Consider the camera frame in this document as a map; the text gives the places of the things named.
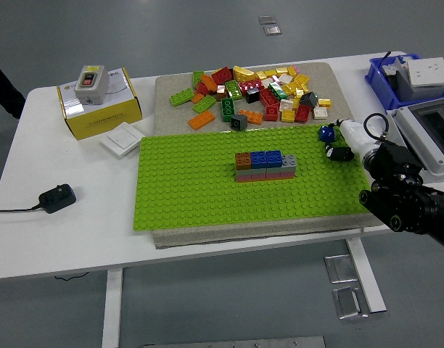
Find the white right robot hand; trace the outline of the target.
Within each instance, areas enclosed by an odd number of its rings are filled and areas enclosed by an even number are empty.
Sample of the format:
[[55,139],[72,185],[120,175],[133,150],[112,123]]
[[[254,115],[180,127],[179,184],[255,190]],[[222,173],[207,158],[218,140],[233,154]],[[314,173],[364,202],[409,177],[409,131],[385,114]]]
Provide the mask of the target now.
[[[331,137],[325,136],[326,133],[334,135],[335,128],[340,130],[347,146],[333,146]],[[364,130],[363,124],[353,120],[330,123],[321,128],[320,134],[320,139],[325,143],[326,157],[331,161],[349,162],[357,155],[364,164],[379,148],[379,143]]]

